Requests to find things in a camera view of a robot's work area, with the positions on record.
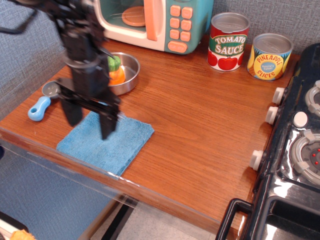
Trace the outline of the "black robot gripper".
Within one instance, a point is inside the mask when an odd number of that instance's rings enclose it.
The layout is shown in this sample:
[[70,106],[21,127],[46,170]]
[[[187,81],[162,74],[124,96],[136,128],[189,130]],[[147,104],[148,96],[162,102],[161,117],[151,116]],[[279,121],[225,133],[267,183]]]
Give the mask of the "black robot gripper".
[[120,99],[109,88],[107,62],[75,62],[67,65],[71,78],[57,79],[59,97],[70,126],[83,118],[83,109],[98,114],[101,138],[107,139],[115,131],[118,122]]

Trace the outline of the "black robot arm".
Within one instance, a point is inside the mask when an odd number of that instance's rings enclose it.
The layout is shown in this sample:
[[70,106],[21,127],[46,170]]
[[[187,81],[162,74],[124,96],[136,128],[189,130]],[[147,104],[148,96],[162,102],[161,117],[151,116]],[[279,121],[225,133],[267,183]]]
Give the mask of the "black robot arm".
[[59,78],[58,95],[68,123],[77,125],[83,109],[99,115],[101,138],[116,129],[120,99],[109,88],[108,58],[113,55],[102,47],[104,28],[100,25],[91,0],[16,0],[15,4],[33,9],[17,28],[2,27],[1,33],[22,34],[38,11],[55,23],[65,49],[63,60],[72,78]]

